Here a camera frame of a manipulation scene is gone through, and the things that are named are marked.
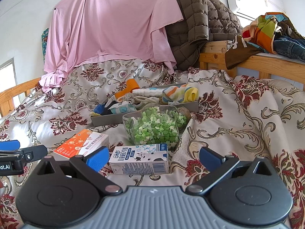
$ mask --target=window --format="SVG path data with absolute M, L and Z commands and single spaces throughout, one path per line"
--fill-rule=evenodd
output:
M 0 92 L 5 91 L 11 87 L 16 86 L 16 73 L 14 59 L 6 61 L 4 64 L 0 65 Z M 15 107 L 20 105 L 19 96 L 13 97 Z

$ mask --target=pink sheet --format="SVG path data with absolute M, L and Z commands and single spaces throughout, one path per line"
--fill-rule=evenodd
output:
M 60 87 L 73 69 L 111 59 L 176 64 L 164 27 L 183 20 L 176 0 L 62 0 L 54 10 L 43 91 Z

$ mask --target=metal screw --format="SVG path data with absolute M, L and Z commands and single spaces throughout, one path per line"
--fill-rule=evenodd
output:
M 203 191 L 203 188 L 199 185 L 193 184 L 188 187 L 188 191 L 191 193 L 201 193 Z
M 108 193 L 117 193 L 121 190 L 121 188 L 117 185 L 108 185 L 105 188 L 105 191 Z

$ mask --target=orange item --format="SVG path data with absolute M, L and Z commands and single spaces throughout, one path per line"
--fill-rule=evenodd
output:
M 108 135 L 83 129 L 68 139 L 54 152 L 67 158 L 75 155 L 86 156 L 100 146 L 109 146 Z
M 114 96 L 116 99 L 118 99 L 127 93 L 132 93 L 134 89 L 139 89 L 139 88 L 140 87 L 138 83 L 133 78 L 131 78 L 126 81 L 126 88 L 120 92 L 115 93 Z

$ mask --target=jeans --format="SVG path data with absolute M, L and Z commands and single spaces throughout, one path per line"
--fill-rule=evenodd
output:
M 273 41 L 273 50 L 280 55 L 305 62 L 305 40 L 294 40 L 287 36 L 281 36 Z

